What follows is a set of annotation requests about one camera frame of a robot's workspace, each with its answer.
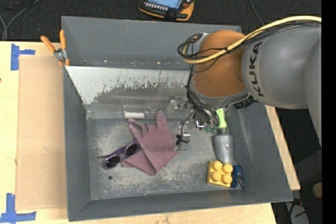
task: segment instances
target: blue tape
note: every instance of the blue tape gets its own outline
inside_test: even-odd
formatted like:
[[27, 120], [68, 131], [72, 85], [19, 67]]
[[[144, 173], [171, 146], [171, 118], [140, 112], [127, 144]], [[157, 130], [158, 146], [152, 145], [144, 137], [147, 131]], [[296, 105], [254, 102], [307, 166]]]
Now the blue tape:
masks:
[[10, 69], [11, 70], [18, 70], [19, 69], [19, 56], [20, 55], [35, 55], [35, 50], [20, 50], [20, 47], [12, 44], [12, 57], [11, 57], [11, 63], [10, 63]]
[[35, 220], [36, 212], [17, 214], [15, 211], [15, 195], [7, 193], [6, 195], [6, 212], [1, 213], [0, 223], [15, 224], [17, 221]]

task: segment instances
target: green clip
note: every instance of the green clip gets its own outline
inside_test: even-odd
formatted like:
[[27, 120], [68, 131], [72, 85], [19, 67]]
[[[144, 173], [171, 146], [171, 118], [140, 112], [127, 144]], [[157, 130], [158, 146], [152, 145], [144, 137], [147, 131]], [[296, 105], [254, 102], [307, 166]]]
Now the green clip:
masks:
[[218, 119], [219, 119], [219, 125], [218, 128], [226, 128], [227, 124], [226, 121], [224, 119], [224, 110], [223, 108], [217, 109], [216, 110], [216, 114], [218, 115]]

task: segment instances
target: sunglasses lens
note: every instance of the sunglasses lens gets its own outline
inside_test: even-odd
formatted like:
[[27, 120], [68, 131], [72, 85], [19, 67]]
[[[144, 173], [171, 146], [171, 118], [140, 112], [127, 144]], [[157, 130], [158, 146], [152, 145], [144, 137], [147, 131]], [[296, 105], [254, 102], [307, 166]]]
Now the sunglasses lens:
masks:
[[116, 167], [116, 165], [119, 163], [120, 157], [119, 156], [113, 156], [105, 160], [105, 165], [108, 169], [112, 169]]
[[139, 145], [134, 143], [127, 148], [125, 155], [129, 157], [133, 155], [135, 152], [137, 152], [138, 149], [139, 149]]

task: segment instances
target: yellow cable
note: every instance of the yellow cable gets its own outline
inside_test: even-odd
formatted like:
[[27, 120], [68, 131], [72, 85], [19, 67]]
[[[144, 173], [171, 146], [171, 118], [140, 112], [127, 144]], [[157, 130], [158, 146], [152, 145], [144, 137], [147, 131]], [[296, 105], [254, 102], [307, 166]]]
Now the yellow cable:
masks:
[[[285, 18], [285, 19], [281, 19], [281, 20], [278, 20], [278, 21], [275, 21], [273, 23], [270, 23], [270, 24], [267, 24], [267, 25], [264, 25], [262, 27], [260, 27], [259, 29], [251, 32], [250, 34], [246, 35], [244, 38], [240, 39], [239, 41], [231, 44], [230, 46], [228, 46], [226, 49], [223, 49], [213, 55], [209, 55], [205, 58], [202, 58], [202, 59], [185, 59], [183, 58], [183, 60], [187, 63], [191, 63], [191, 64], [194, 64], [194, 63], [204, 63], [204, 62], [207, 62], [207, 61], [210, 61], [210, 60], [213, 60], [221, 55], [223, 55], [224, 53], [226, 53], [227, 51], [230, 51], [234, 48], [236, 48], [237, 46], [239, 46], [243, 41], [246, 41], [246, 40], [249, 40], [250, 38], [258, 35], [260, 32], [264, 31], [265, 29], [267, 28], [270, 28], [270, 27], [274, 27], [274, 26], [277, 26], [277, 25], [281, 25], [281, 24], [284, 24], [284, 23], [288, 23], [288, 22], [292, 22], [292, 21], [295, 21], [295, 20], [314, 20], [316, 22], [322, 22], [322, 19], [320, 17], [316, 17], [316, 16], [293, 16], [293, 17], [288, 17], [288, 18]], [[185, 55], [185, 52], [187, 50], [187, 46], [184, 46], [184, 48], [182, 49], [182, 53]]]

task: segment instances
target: cardboard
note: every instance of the cardboard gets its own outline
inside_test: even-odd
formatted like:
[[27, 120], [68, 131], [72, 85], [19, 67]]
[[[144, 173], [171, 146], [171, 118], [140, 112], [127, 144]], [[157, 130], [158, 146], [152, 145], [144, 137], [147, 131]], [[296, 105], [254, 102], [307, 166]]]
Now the cardboard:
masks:
[[62, 85], [52, 54], [20, 56], [17, 210], [67, 207]]

